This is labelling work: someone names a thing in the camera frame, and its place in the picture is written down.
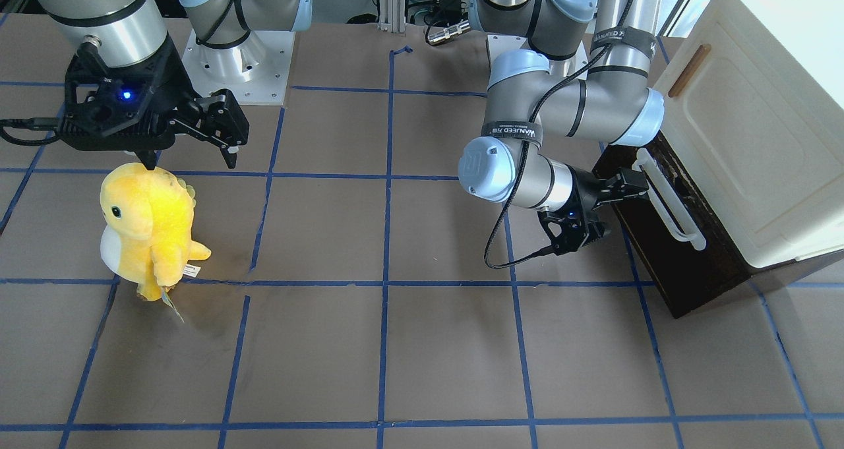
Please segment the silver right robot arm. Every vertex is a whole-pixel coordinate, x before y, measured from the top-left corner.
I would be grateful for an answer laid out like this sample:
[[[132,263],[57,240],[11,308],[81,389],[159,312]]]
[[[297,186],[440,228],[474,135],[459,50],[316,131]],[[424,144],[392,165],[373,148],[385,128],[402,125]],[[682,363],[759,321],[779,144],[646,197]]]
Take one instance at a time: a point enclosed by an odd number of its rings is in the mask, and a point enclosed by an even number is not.
[[[234,94],[193,88],[155,0],[37,0],[76,52],[67,67],[63,115],[55,121],[8,121],[51,129],[80,151],[126,151],[146,169],[178,134],[220,150],[236,165],[249,122]]]

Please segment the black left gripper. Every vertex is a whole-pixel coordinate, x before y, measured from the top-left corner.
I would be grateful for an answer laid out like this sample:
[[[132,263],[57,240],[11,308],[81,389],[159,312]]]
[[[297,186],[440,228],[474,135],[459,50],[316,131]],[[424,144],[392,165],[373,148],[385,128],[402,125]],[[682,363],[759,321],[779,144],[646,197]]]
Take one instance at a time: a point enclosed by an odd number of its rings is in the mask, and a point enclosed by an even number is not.
[[[600,206],[629,199],[648,199],[650,183],[645,173],[619,167],[614,175],[598,179],[593,173],[571,167],[573,188],[570,198],[555,211],[540,211],[537,219],[551,244],[537,251],[538,256],[561,256],[602,239],[609,230],[595,212]]]

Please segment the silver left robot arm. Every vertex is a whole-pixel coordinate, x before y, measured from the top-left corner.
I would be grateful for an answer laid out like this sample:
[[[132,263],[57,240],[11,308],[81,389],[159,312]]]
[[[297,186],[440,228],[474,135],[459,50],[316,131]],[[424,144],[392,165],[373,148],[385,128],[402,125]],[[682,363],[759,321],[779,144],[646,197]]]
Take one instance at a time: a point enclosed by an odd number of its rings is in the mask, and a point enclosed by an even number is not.
[[[645,197],[642,173],[608,179],[541,154],[547,136],[644,146],[664,118],[648,86],[662,0],[468,0],[471,28],[524,38],[491,62],[480,135],[464,148],[467,193],[537,212],[549,244],[534,256],[575,252],[604,236],[597,209]]]

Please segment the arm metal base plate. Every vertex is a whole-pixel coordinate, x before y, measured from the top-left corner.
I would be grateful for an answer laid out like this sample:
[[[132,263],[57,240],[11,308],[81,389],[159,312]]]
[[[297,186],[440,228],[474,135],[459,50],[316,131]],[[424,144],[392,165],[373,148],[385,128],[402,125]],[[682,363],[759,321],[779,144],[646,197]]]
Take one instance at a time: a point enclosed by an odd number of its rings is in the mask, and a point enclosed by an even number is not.
[[[211,49],[191,32],[182,63],[202,96],[228,89],[241,105],[284,104],[295,32],[253,31],[243,44]]]
[[[488,87],[521,73],[545,69],[562,79],[588,63],[582,39],[546,36],[533,37],[489,34],[487,47],[491,73]]]

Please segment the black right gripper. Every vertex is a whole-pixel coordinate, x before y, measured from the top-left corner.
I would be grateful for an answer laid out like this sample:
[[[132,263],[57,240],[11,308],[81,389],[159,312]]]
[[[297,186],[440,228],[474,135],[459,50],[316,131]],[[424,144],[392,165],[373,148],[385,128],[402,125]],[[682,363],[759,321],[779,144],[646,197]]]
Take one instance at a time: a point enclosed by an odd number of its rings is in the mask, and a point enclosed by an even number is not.
[[[82,151],[132,151],[154,171],[177,133],[216,146],[235,169],[250,124],[234,92],[198,98],[171,37],[150,58],[108,67],[99,49],[82,42],[67,67],[63,116],[55,136]]]

